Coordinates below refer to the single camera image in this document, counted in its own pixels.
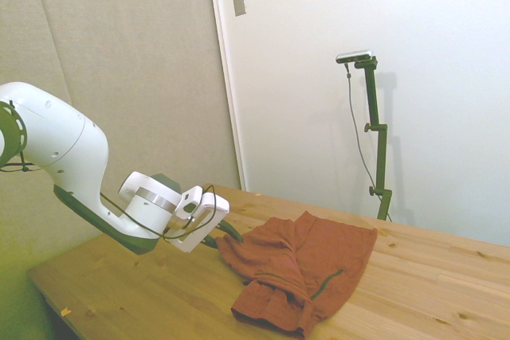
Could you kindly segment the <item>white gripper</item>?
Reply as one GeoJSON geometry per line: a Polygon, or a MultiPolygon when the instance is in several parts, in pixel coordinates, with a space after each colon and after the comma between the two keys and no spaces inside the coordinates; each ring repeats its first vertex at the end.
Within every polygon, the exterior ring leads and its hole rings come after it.
{"type": "Polygon", "coordinates": [[[229,212],[230,204],[226,199],[214,192],[206,192],[201,204],[191,214],[188,226],[179,230],[172,227],[171,244],[182,252],[191,252],[201,242],[207,247],[216,248],[216,240],[209,235],[216,226],[242,243],[242,235],[229,222],[223,220],[229,212]]]}

